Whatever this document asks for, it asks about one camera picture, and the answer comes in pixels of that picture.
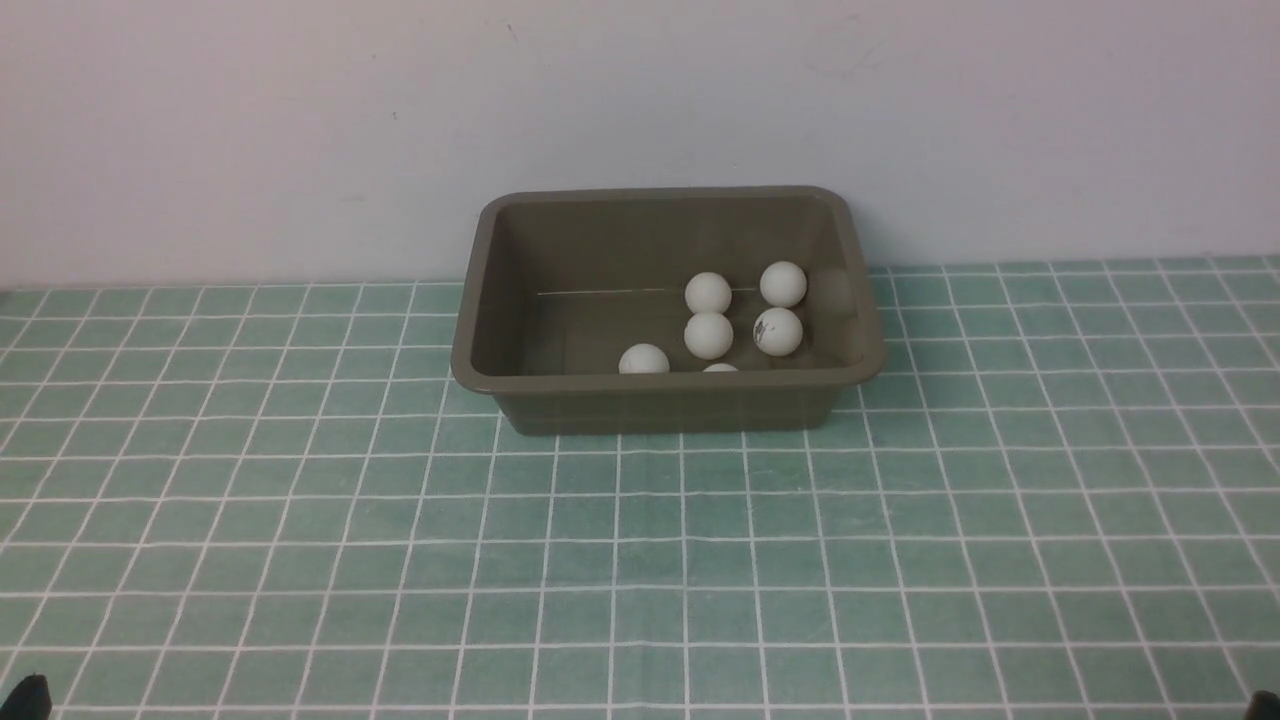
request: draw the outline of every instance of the plastic bin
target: plastic bin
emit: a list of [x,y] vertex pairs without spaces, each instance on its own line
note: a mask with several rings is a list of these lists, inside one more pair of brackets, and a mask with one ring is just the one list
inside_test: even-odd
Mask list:
[[[768,307],[760,273],[805,269],[794,307],[801,346],[771,357],[751,341]],[[696,273],[733,288],[733,346],[703,373],[685,348],[684,287]],[[671,373],[621,375],[650,342]],[[884,363],[884,338],[849,206],[818,187],[593,190],[500,197],[481,213],[462,292],[453,374],[493,395],[522,434],[800,429],[841,388]]]

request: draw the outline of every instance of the white ball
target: white ball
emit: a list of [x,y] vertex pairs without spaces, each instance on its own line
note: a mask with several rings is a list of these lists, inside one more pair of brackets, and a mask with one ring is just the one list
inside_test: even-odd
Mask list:
[[809,290],[804,270],[795,263],[781,260],[764,269],[760,275],[760,295],[774,307],[791,307]]
[[669,370],[671,361],[667,360],[667,354],[657,345],[649,345],[648,342],[632,345],[622,354],[622,359],[618,360],[618,372],[623,375],[667,373]]
[[703,360],[714,360],[733,345],[733,325],[719,313],[699,313],[685,325],[685,347]]
[[767,355],[783,357],[795,352],[804,338],[804,325],[800,318],[786,307],[769,307],[755,319],[751,337],[756,347]]
[[685,286],[685,305],[690,313],[723,313],[732,297],[728,283],[716,273],[698,273]]

